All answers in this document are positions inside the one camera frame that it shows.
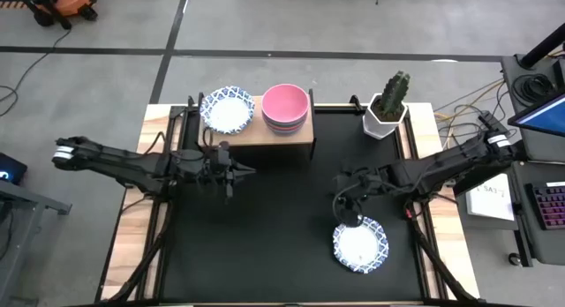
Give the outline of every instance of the concrete floor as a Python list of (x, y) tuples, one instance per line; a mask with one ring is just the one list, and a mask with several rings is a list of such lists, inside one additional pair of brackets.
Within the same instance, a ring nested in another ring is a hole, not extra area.
[[(69, 48), (164, 49), (179, 0), (99, 0), (95, 23), (74, 19)], [(524, 52), (565, 16), (565, 0), (189, 0), (176, 49), (345, 51), (440, 55)], [(48, 47), (63, 33), (38, 27), (29, 11), (0, 10), (0, 46)], [(14, 86), (39, 54), (0, 53), (0, 85)], [(0, 149), (30, 166), (25, 186), (73, 203), (72, 214), (46, 215), (26, 262), (19, 294), (41, 306), (91, 303), (124, 189), (89, 172), (56, 170), (59, 137), (86, 135), (134, 149), (162, 56), (51, 55), (0, 117)], [(262, 59), (173, 56), (160, 103), (235, 84), (262, 94), (277, 83), (313, 88), (317, 102), (368, 101), (398, 70), (411, 74), (407, 101), (436, 108), (499, 79), (497, 63)], [(475, 96), (458, 103), (469, 103)], [(493, 93), (479, 101), (492, 110)], [(454, 105), (441, 110), (452, 114)], [(513, 115), (508, 97), (502, 101)], [(458, 121), (473, 121), (473, 115)], [(520, 269), (502, 231), (465, 231), (481, 296), (495, 303), (561, 306), (565, 267)]]

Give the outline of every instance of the plate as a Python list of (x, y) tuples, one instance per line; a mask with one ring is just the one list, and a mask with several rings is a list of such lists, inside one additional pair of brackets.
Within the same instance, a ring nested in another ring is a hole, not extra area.
[(252, 120), (253, 97), (239, 86), (226, 86), (202, 99), (200, 116), (204, 124), (221, 134), (241, 132)]
[(374, 271), (388, 257), (388, 239), (379, 222), (363, 218), (360, 226), (340, 224), (334, 230), (334, 255), (356, 273)]

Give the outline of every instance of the plant pot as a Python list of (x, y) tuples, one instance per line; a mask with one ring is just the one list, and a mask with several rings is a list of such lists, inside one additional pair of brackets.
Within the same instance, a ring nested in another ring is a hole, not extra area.
[(374, 94), (367, 110), (365, 111), (365, 115), (363, 116), (363, 131), (372, 138), (384, 139), (391, 132), (395, 131), (398, 124), (403, 121), (406, 116), (406, 112), (408, 111), (408, 107), (404, 104), (404, 102), (402, 102), (403, 113), (400, 115), (397, 122), (382, 122), (370, 109), (373, 103), (375, 103), (379, 98), (380, 94)]

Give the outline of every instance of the keyboard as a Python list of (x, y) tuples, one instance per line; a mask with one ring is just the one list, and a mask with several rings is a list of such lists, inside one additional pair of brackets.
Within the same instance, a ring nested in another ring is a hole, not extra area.
[(565, 182), (531, 183), (526, 187), (541, 228), (565, 228)]

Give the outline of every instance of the white paper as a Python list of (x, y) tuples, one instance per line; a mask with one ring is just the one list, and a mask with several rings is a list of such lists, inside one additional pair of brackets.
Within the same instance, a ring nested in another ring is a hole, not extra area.
[(493, 177), (467, 191), (466, 198), (469, 214), (514, 220), (509, 179), (506, 174)]

